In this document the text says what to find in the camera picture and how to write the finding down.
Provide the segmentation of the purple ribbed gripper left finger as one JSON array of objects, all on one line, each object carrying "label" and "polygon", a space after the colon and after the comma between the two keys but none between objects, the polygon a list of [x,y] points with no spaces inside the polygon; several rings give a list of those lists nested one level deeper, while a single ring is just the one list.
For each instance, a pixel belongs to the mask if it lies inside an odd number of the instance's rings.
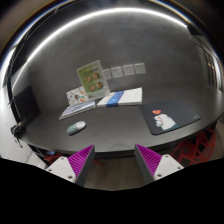
[{"label": "purple ribbed gripper left finger", "polygon": [[47,168],[47,171],[79,186],[84,186],[94,157],[95,146],[90,145],[69,157],[59,157]]}]

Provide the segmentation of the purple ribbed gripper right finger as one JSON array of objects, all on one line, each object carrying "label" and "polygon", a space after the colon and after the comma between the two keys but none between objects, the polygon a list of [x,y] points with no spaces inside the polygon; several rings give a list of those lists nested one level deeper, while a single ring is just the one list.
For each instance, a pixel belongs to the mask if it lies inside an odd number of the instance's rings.
[{"label": "purple ribbed gripper right finger", "polygon": [[139,144],[135,145],[134,155],[145,184],[152,183],[183,169],[183,166],[169,154],[160,155]]}]

